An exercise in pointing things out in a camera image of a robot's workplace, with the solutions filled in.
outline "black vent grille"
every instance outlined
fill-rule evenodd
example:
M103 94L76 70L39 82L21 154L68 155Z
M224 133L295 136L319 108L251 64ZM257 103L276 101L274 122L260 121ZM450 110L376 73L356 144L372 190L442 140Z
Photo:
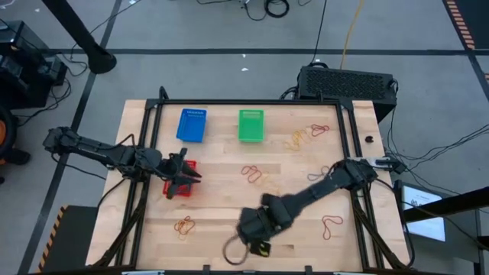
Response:
M357 99L384 99L384 77L362 73L305 70L306 91Z

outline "gray floor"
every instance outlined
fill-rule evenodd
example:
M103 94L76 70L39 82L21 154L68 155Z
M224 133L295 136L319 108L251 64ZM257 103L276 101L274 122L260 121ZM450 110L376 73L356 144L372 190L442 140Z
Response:
M263 13L255 1L250 13ZM70 1L92 29L104 21L115 0ZM343 47L348 26L355 13L355 0L329 0L319 47ZM121 9L128 6L123 0ZM142 0L117 17L108 48L118 49L205 49L205 48L303 48L311 49L321 15L322 0L306 7L293 1L282 19L254 22L237 2L197 5L184 0ZM52 48L66 49L73 40L40 0L17 0L0 10L4 20L21 19ZM105 25L94 32L100 41ZM461 50L463 46L440 0L370 0L365 3L351 37L352 49ZM75 55L76 60L83 60ZM79 126L79 133L112 143L126 99L156 97L159 86L172 99L276 99L295 84L300 67L309 54L223 54L223 55L130 55L117 56L110 73L96 77ZM341 56L317 56L338 68ZM489 72L489 57L478 57L482 70ZM450 144L462 135L487 124L489 102L465 56L347 56L344 69L392 73L399 80L395 132L398 147L420 155L431 147ZM47 130L70 125L85 89L88 73L69 78L73 94L52 112L36 117L20 129L18 146L32 153L22 167L3 166L7 182L0 186L0 271L17 273L37 221L56 164L41 146ZM381 123L387 136L390 119ZM450 151L436 161L422 165L418 174L433 184L463 193L486 186L489 147L487 136ZM97 163L71 156L69 163L101 176ZM412 182L408 176L404 180ZM102 195L103 182L66 169L55 197L44 233L31 265L34 271L56 213L62 205L94 206ZM489 218L481 213L483 232L489 232ZM416 249L415 266L421 270L468 274L469 262L443 256L439 251Z

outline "red basket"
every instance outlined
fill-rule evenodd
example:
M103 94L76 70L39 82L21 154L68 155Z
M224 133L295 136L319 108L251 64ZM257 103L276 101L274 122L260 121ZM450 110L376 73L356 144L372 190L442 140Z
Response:
M187 164L189 164L190 168L192 168L194 171L197 171L197 162L194 160L185 160ZM165 180L165 186L163 187L163 194L166 195L168 193L168 187L170 186L170 181ZM190 189L188 186L180 186L176 190L176 195L175 196L185 196L185 197L190 197L192 189Z

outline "wooden tabletop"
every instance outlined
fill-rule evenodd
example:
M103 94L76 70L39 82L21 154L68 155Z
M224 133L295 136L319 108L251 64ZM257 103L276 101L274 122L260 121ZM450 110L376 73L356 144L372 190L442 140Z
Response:
M125 104L117 141L128 134L136 140L141 128L145 101L130 100ZM371 102L354 102L355 117L366 157L381 157L384 149ZM207 109L204 141L185 143L176 139L176 130L182 108ZM257 144L238 141L238 110L259 108L265 113L265 141ZM151 136L154 112L150 119ZM311 137L312 124L328 125L330 130ZM303 133L300 147L287 149L294 131ZM353 150L347 126L350 150ZM374 143L364 142L372 136ZM187 160L197 162L202 182L194 185L189 198L176 196L168 200L162 194L164 182L152 177L146 215L138 257L138 269L201 270L210 264L211 270L304 270L311 265L314 271L361 271L358 241L349 192L338 190L315 202L297 217L293 227L271 240L269 258L251 255L241 266L232 266L222 257L222 245L235 234L235 226L242 207L258 207L262 193L296 193L311 184L308 173L320 173L322 166L331 166L343 159L338 119L335 107L324 105L165 105L160 122L157 149L164 157L188 148ZM249 183L241 174L246 165L255 165L263 176ZM390 183L387 172L378 171L379 177ZM121 175L108 173L105 191L113 187ZM93 264L105 252L121 230L128 197L129 182L124 183L103 202L90 244L87 264ZM373 184L371 188L377 226L390 249L407 263L406 242L393 193L385 186ZM340 216L343 223L326 222L331 238L325 240L325 215ZM174 225L190 216L196 225L188 235L179 236ZM371 239L366 234L369 258L374 267ZM128 263L132 235L126 245L125 263ZM228 255L239 260L244 246L239 241L230 245Z

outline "blue basket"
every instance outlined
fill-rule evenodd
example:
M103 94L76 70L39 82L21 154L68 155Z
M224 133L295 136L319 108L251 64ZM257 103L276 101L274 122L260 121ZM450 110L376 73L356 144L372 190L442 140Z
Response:
M206 116L206 110L183 109L176 138L182 141L202 142L206 129Z

